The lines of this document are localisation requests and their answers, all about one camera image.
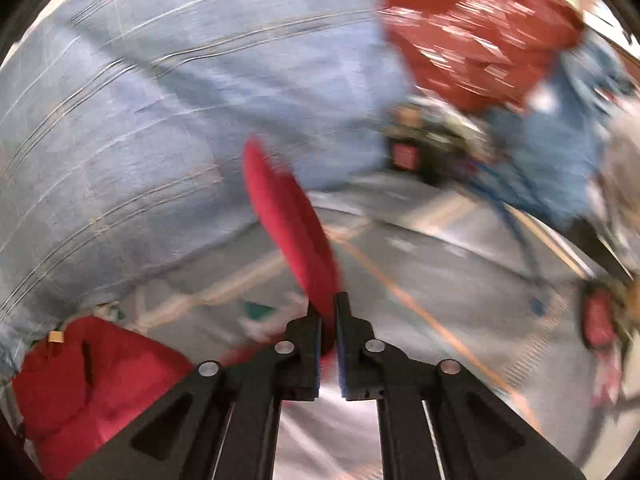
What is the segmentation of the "red knit garment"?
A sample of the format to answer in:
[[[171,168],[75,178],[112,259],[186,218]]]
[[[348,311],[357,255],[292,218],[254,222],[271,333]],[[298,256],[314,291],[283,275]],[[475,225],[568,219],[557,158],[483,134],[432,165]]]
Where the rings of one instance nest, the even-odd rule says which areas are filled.
[[[334,345],[333,300],[340,289],[326,234],[295,177],[274,166],[256,140],[245,144],[243,171],[260,223],[280,248],[308,307],[320,315],[321,362]],[[284,333],[217,362],[241,363]],[[12,386],[43,477],[73,479],[80,464],[200,364],[95,316],[71,322],[58,340],[38,342]]]

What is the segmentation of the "grey patterned bed sheet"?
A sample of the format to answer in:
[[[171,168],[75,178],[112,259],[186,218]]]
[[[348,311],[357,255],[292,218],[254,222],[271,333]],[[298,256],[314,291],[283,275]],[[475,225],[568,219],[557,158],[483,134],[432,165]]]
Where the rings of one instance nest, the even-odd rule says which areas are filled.
[[[536,221],[521,226],[548,281],[547,310],[518,244],[486,205],[400,174],[312,198],[356,315],[412,358],[455,358],[590,479],[608,476],[636,433],[598,396],[604,364],[579,335],[586,266]],[[260,226],[137,286],[122,322],[193,361],[219,359],[303,311],[304,298]]]

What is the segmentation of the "small red tag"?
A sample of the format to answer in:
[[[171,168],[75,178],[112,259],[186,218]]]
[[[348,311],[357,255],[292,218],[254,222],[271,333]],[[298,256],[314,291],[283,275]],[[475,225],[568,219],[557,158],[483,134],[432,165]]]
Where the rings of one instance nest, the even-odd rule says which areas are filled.
[[[405,142],[390,144],[390,161],[397,170],[416,172],[420,167],[420,150]]]

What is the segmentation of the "blue denim cloth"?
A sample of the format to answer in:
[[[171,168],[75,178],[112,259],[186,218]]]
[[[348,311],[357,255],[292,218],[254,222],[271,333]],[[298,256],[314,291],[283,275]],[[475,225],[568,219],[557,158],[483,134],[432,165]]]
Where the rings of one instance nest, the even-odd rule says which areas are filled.
[[[561,52],[550,74],[525,98],[521,113],[494,107],[484,115],[502,157],[477,183],[494,200],[564,230],[590,215],[589,182],[602,164],[606,127],[631,76],[593,30]]]

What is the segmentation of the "blue plaid pillow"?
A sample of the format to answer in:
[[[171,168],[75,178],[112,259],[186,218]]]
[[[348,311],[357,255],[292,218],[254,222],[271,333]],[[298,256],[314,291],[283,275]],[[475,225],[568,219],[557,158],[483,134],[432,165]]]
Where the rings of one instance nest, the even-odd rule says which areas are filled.
[[[380,168],[409,78],[382,0],[68,0],[1,70],[1,371],[252,223],[259,136],[311,190]]]

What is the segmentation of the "red plastic bag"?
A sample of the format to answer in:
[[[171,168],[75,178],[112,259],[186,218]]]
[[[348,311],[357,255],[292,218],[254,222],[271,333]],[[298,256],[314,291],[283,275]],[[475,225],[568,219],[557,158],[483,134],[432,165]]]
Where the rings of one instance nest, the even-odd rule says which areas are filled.
[[[522,106],[585,29],[564,0],[385,0],[380,14],[416,85],[465,113]]]

